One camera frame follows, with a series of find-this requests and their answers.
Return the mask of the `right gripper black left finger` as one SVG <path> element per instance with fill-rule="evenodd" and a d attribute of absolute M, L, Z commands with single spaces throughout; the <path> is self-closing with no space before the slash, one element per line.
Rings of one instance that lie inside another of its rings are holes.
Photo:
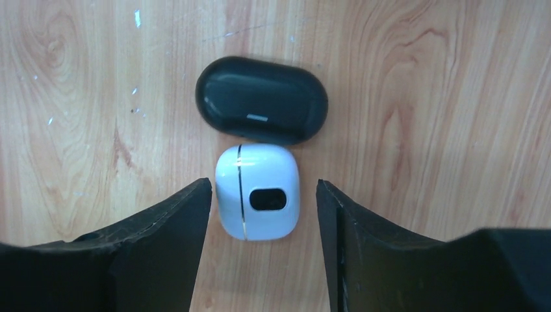
<path fill-rule="evenodd" d="M 200 178 L 65 242 L 1 245 L 2 311 L 188 311 L 211 211 Z"/>

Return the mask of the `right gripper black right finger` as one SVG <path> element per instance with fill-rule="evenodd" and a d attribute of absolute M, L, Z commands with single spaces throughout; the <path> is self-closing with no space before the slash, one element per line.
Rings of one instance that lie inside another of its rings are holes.
<path fill-rule="evenodd" d="M 316 188 L 332 311 L 549 311 L 550 230 L 482 228 L 443 242 L 329 181 Z"/>

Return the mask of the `white earbud charging case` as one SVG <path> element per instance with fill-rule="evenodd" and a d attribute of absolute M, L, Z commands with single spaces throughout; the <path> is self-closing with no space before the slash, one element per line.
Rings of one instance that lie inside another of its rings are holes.
<path fill-rule="evenodd" d="M 300 177 L 293 154 L 274 144 L 225 150 L 215 169 L 220 222 L 241 241 L 272 241 L 290 234 L 300 216 Z"/>

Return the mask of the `black earbud charging case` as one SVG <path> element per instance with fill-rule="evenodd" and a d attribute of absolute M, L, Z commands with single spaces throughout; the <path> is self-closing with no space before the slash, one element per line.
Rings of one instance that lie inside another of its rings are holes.
<path fill-rule="evenodd" d="M 210 63 L 196 81 L 195 99 L 214 129 L 284 146 L 314 137 L 329 108 L 326 89 L 311 72 L 238 56 Z"/>

